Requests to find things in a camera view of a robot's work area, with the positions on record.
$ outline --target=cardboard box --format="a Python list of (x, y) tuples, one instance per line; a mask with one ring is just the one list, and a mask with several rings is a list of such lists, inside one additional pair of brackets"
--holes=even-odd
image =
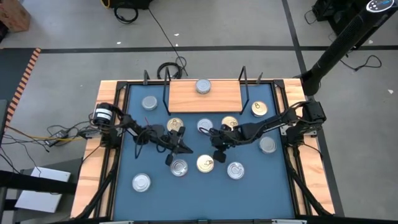
[(18, 0), (0, 0), (0, 21), (13, 32), (29, 29), (30, 14)]

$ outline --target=gold can lid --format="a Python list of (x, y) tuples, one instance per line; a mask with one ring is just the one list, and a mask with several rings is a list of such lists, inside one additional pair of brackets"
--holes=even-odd
[(251, 111), (254, 113), (256, 116), (264, 116), (267, 111), (267, 105), (263, 101), (255, 101), (251, 105)]
[(167, 130), (176, 130), (179, 131), (180, 127), (183, 127), (184, 123), (180, 118), (172, 118), (167, 122)]
[(214, 160), (209, 155), (201, 155), (197, 160), (197, 167), (200, 172), (210, 172), (214, 168)]
[(228, 125), (231, 129), (238, 125), (238, 120), (232, 116), (226, 116), (221, 121), (221, 124)]

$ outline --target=blue tabletop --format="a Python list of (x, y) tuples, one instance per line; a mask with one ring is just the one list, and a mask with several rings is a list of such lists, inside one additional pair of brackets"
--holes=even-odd
[[(242, 86), (243, 102), (245, 90)], [(188, 163), (188, 173), (183, 177), (172, 175), (165, 165), (166, 155), (158, 153), (155, 144), (149, 143), (142, 149), (138, 159), (134, 158), (134, 141), (124, 135), (116, 198), (114, 201), (114, 221), (166, 221), (166, 220), (234, 220), (293, 218), (294, 211), (283, 158), (278, 130), (265, 133), (277, 144), (276, 152), (264, 154), (258, 140), (252, 144), (238, 146), (226, 151), (224, 164), (215, 161), (214, 169), (201, 173), (196, 167), (198, 156), (213, 155), (214, 148), (208, 136), (197, 130), (197, 122), (202, 118), (212, 120), (215, 128), (220, 128), (221, 120), (234, 116), (240, 124), (259, 122), (276, 114), (275, 104), (269, 84), (249, 86), (250, 102), (242, 115), (239, 113), (177, 113), (169, 116), (162, 103), (163, 86), (132, 85), (127, 112), (138, 124), (163, 124), (166, 127), (170, 118), (178, 117), (186, 127), (183, 140), (193, 154), (179, 154), (175, 159)], [(146, 96), (155, 96), (158, 107), (146, 111), (141, 101)], [(268, 112), (263, 118), (251, 114), (251, 104), (261, 100)], [(227, 175), (230, 162), (240, 162), (245, 168), (244, 177), (233, 180)], [(147, 174), (152, 184), (143, 193), (132, 188), (132, 179), (138, 173)]]

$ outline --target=orange striped tape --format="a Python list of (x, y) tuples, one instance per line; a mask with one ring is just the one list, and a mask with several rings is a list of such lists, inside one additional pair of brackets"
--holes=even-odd
[(37, 61), (41, 51), (42, 50), (40, 48), (36, 48), (33, 51), (32, 56), (30, 56), (30, 60), (29, 60), (28, 64), (26, 65), (25, 72), (18, 84), (16, 92), (14, 93), (14, 97), (12, 97), (12, 100), (8, 106), (6, 126), (10, 125), (12, 116), (14, 115), (15, 110), (17, 109), (18, 103), (22, 97), (22, 93), (24, 92), (24, 90), (26, 88), (27, 82), (29, 81), (29, 78), (30, 78), (30, 74), (32, 73), (33, 68), (35, 67), (36, 61)]

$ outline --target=wooden board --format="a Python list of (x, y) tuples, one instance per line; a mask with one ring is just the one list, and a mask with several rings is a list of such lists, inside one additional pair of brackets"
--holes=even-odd
[[(142, 82), (142, 80), (128, 80), (128, 81), (136, 81)], [(116, 84), (117, 80), (111, 81), (102, 81), (99, 86), (98, 97), (96, 100), (97, 103), (108, 102), (113, 103), (114, 96), (116, 94)], [(292, 105), (298, 101), (305, 100), (303, 90), (301, 87), (301, 82), (299, 79), (285, 79), (285, 89), (287, 94), (287, 99), (289, 101), (289, 105)], [(279, 105), (282, 105), (282, 97), (280, 95), (280, 91), (277, 89), (277, 97), (279, 101)], [(311, 138), (310, 136), (304, 137), (305, 143), (309, 146), (318, 148), (317, 139)], [(85, 156), (87, 156), (93, 149), (95, 149), (99, 144), (99, 139), (92, 139), (87, 142)], [(302, 161), (304, 176), (307, 187), (310, 189), (312, 194), (314, 194), (315, 198), (324, 206), (326, 210), (330, 213), (334, 213), (333, 204), (331, 201), (331, 196), (328, 188), (328, 184), (326, 181), (325, 171), (323, 169), (322, 160), (318, 152), (313, 149), (310, 149), (307, 146), (301, 146), (300, 150), (300, 158)], [(113, 162), (113, 153), (110, 155), (109, 165)], [(85, 163), (81, 167), (78, 186), (75, 194), (75, 201), (73, 203), (71, 217), (75, 217), (83, 211), (88, 202), (91, 200), (92, 196), (98, 189), (98, 185), (100, 182), (100, 173), (101, 167), (104, 157), (104, 149), (99, 148), (93, 155), (91, 155)], [(304, 214), (304, 206), (303, 206), (303, 198), (300, 189), (295, 187), (296, 193), (298, 195), (298, 204), (300, 208), (300, 213)], [(106, 203), (108, 202), (108, 194), (105, 193), (102, 200), (102, 206), (100, 215), (105, 216), (105, 208)]]
[(211, 90), (199, 94), (196, 80), (170, 82), (169, 111), (172, 113), (240, 112), (241, 88), (238, 80), (210, 80)]

